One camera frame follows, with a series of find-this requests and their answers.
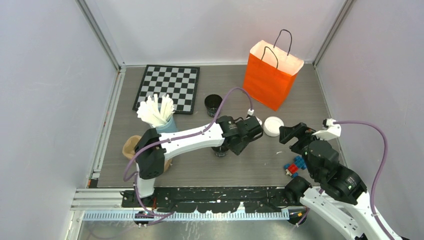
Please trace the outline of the white cup lid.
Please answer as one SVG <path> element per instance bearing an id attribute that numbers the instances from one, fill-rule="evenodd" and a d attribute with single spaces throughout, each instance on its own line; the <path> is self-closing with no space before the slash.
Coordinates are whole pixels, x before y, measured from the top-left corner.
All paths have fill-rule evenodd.
<path id="1" fill-rule="evenodd" d="M 278 137 L 280 135 L 280 127 L 284 126 L 284 122 L 276 116 L 269 116 L 263 123 L 263 131 L 269 137 Z"/>

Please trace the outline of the black paper cup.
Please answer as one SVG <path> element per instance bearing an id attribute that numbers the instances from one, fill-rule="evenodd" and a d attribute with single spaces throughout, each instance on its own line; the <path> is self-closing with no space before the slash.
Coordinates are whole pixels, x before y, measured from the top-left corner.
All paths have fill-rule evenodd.
<path id="1" fill-rule="evenodd" d="M 222 100 L 222 97 L 218 94 L 210 94 L 204 99 L 204 105 L 210 117 L 213 118 L 215 116 Z"/>
<path id="2" fill-rule="evenodd" d="M 228 151 L 229 151 L 228 148 L 222 147 L 222 146 L 220 146 L 220 147 L 212 147 L 212 150 L 214 152 L 214 155 L 216 157 L 219 157 L 219 158 L 225 157 L 227 155 Z"/>

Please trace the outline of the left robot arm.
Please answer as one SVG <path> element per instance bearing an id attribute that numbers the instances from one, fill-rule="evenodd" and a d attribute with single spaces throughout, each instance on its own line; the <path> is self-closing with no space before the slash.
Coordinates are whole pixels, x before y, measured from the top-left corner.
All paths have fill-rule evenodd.
<path id="1" fill-rule="evenodd" d="M 141 207 L 153 202 L 155 180 L 168 169 L 174 157 L 203 148 L 231 151 L 238 156 L 263 133 L 262 121 L 256 116 L 234 119 L 224 115 L 189 130 L 159 133 L 150 128 L 142 136 L 131 136 L 122 153 L 130 163 L 136 164 L 136 172 L 131 174 L 135 177 L 135 202 Z"/>

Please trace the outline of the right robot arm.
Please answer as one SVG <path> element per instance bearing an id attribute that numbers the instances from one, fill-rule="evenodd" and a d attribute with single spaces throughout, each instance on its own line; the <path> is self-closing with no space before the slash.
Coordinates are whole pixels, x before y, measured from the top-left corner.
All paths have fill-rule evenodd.
<path id="1" fill-rule="evenodd" d="M 328 142 L 341 136 L 344 124 L 372 127 L 383 139 L 383 156 L 371 190 L 356 172 L 339 162 L 339 152 Z M 388 155 L 384 132 L 372 123 L 357 120 L 327 118 L 323 127 L 316 131 L 300 122 L 279 128 L 281 144 L 297 138 L 290 150 L 302 156 L 309 176 L 321 188 L 318 191 L 305 178 L 296 176 L 285 186 L 284 198 L 291 205 L 301 204 L 317 213 L 347 240 L 402 240 L 375 206 L 377 181 Z"/>

